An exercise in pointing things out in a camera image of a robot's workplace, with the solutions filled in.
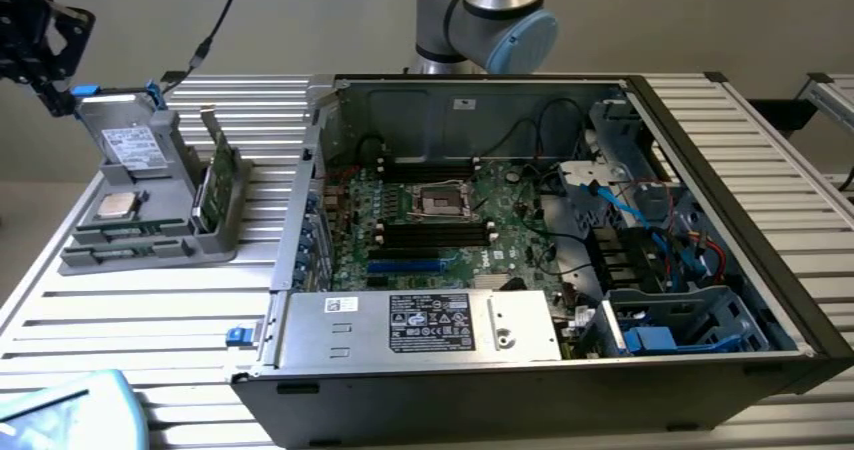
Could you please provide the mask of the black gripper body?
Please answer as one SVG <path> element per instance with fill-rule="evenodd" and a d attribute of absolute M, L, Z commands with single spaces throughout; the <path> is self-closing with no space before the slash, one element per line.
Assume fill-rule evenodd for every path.
<path fill-rule="evenodd" d="M 1 77 L 31 83 L 48 53 L 45 31 L 53 0 L 1 0 Z"/>

